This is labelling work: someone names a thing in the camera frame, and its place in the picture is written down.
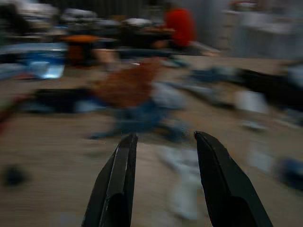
table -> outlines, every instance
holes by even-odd
[[[280,63],[263,59],[178,57],[199,69],[215,64],[270,74],[276,74]],[[186,73],[186,70],[164,69],[159,80],[178,81]],[[78,87],[103,76],[99,69],[67,68],[64,76],[58,80],[33,84],[1,81],[0,95],[8,98],[35,88]],[[234,86],[230,92],[238,89],[241,88]],[[176,112],[175,116],[191,123],[188,132],[205,131],[220,140],[249,176],[275,227],[300,226],[303,223],[302,197],[247,164],[250,138],[256,134],[242,128],[234,112],[214,108],[184,94],[187,109]],[[275,116],[276,111],[272,109],[272,117]],[[0,166],[20,164],[31,179],[12,190],[0,187],[0,223],[3,226],[22,224],[24,227],[79,226],[95,179],[121,139],[115,137],[94,141],[86,140],[84,136],[101,128],[106,130],[111,120],[108,114],[100,113],[53,116],[17,114],[0,137]],[[268,119],[268,124],[269,131],[262,137],[270,144],[270,155],[303,160],[302,130],[281,126],[272,119]],[[167,199],[178,176],[158,160],[157,152],[161,152],[163,145],[176,147],[151,133],[139,135],[132,226],[204,226],[201,221],[182,222],[169,212]],[[185,146],[195,148],[195,141]],[[199,197],[198,207],[203,217],[203,197]]]

cloth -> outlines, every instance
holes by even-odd
[[[279,107],[303,111],[303,90],[299,85],[289,83],[288,77],[271,76],[250,70],[239,73],[242,85],[263,93],[268,101]]]
[[[188,46],[195,39],[194,21],[186,9],[174,9],[166,14],[167,28],[175,30],[172,39],[179,46]]]
[[[24,106],[24,110],[37,112],[75,113],[76,104],[91,98],[87,88],[77,89],[40,89],[34,98]]]
[[[152,99],[158,106],[176,110],[186,107],[186,100],[178,90],[162,83],[153,86]]]
[[[92,91],[97,98],[114,107],[137,106],[150,98],[152,81],[160,68],[159,59],[147,59],[138,67],[123,69],[95,83]]]

blue object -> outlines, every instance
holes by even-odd
[[[8,79],[26,72],[26,67],[21,64],[0,64],[0,79]]]
[[[281,162],[281,178],[287,185],[303,191],[303,162],[284,159]]]
[[[167,133],[163,136],[173,142],[180,142],[183,135],[182,128],[169,127],[161,124],[168,115],[168,111],[158,107],[152,100],[137,106],[116,111],[116,124],[108,132],[99,132],[89,139],[97,140],[108,136],[123,135],[133,132],[147,132],[154,128],[164,128]]]
[[[215,83],[224,79],[215,69],[192,70],[190,78],[204,83]]]
[[[63,74],[65,54],[62,52],[30,52],[25,54],[28,70],[38,79],[57,79]]]

black object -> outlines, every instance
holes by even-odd
[[[18,63],[22,57],[22,54],[15,53],[0,54],[0,63]]]
[[[272,227],[252,183],[227,149],[205,132],[195,132],[195,138],[213,227]]]
[[[152,49],[152,45],[156,41],[170,40],[171,34],[165,32],[145,32],[135,31],[134,39],[129,46],[141,49]]]
[[[296,84],[289,83],[285,76],[271,76],[251,70],[239,73],[243,85],[263,93],[268,101],[283,107],[303,111],[303,90]]]
[[[94,49],[116,49],[118,46],[118,40],[113,38],[101,38],[94,43]]]
[[[18,186],[26,179],[25,173],[16,165],[8,166],[4,171],[5,186]]]
[[[19,35],[32,32],[30,23],[26,21],[17,11],[15,4],[5,4],[0,6],[0,18],[9,23],[9,27]]]
[[[290,158],[283,159],[278,165],[278,176],[286,185],[303,192],[303,162]]]
[[[138,137],[123,139],[99,173],[82,227],[129,227],[132,219]]]
[[[149,49],[118,49],[117,53],[121,59],[131,59],[131,58],[151,58],[151,57],[161,57],[161,58],[172,58],[173,52],[163,51],[163,50],[149,50]]]
[[[148,0],[148,5],[158,6],[158,5],[160,5],[161,2],[162,2],[161,0]]]
[[[40,89],[34,94],[34,101],[54,109],[56,113],[74,113],[75,103],[90,98],[88,88]]]

white object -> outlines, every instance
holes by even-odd
[[[248,163],[252,167],[258,168],[265,174],[271,173],[274,159],[268,154],[269,145],[261,140],[250,141],[250,155]]]
[[[263,120],[269,109],[262,93],[239,91],[236,93],[236,106],[241,113],[243,126],[257,130],[266,129]]]
[[[198,175],[183,172],[171,194],[171,210],[182,218],[197,220],[197,190],[201,187],[201,179]]]
[[[130,25],[133,26],[144,26],[144,25],[150,25],[152,22],[147,19],[142,19],[142,18],[130,18],[125,20]]]
[[[169,165],[172,169],[177,172],[181,171],[182,158],[180,150],[163,146],[163,149],[159,150],[158,155],[160,159]]]

